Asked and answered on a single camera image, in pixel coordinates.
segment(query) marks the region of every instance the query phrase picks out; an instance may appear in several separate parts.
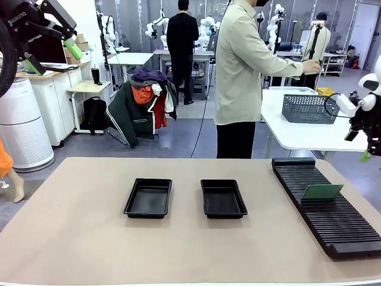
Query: yellow container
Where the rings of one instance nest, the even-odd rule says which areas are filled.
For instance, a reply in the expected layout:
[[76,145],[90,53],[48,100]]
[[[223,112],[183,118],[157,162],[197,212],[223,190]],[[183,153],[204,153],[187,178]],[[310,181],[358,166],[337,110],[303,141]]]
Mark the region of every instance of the yellow container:
[[316,91],[319,95],[325,95],[327,97],[335,93],[335,91],[330,88],[317,88]]

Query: red clothing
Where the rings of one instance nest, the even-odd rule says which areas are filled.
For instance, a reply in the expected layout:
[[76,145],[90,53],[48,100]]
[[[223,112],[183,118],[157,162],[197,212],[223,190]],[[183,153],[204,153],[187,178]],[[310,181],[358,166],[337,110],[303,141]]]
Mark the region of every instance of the red clothing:
[[146,104],[149,103],[150,100],[154,97],[154,91],[152,90],[152,87],[146,86],[142,89],[137,89],[131,86],[133,97],[137,104]]
[[157,98],[154,113],[155,113],[155,128],[160,129],[162,126],[167,127],[167,118],[165,117],[164,107],[165,99],[167,95],[165,93],[160,93],[160,96]]

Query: white air purifier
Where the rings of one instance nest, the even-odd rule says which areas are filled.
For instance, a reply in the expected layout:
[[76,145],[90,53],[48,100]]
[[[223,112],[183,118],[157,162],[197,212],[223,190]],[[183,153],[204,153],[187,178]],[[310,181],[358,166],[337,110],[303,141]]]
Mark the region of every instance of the white air purifier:
[[41,170],[54,162],[35,93],[25,77],[16,77],[0,98],[0,138],[17,172]]

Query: gray wire basket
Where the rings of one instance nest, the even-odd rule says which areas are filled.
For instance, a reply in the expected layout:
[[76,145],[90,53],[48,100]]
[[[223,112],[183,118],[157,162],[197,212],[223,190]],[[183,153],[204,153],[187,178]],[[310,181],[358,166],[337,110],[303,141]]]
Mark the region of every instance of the gray wire basket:
[[288,122],[310,124],[334,124],[340,107],[336,101],[327,96],[285,94],[282,114]]

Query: black backpack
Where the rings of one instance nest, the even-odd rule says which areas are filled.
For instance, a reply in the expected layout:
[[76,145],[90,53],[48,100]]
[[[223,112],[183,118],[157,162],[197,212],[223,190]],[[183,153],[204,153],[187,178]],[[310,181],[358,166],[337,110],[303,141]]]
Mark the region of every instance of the black backpack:
[[95,135],[96,130],[104,130],[108,127],[106,120],[107,105],[100,97],[92,97],[83,102],[85,121],[82,123],[81,129],[91,131]]

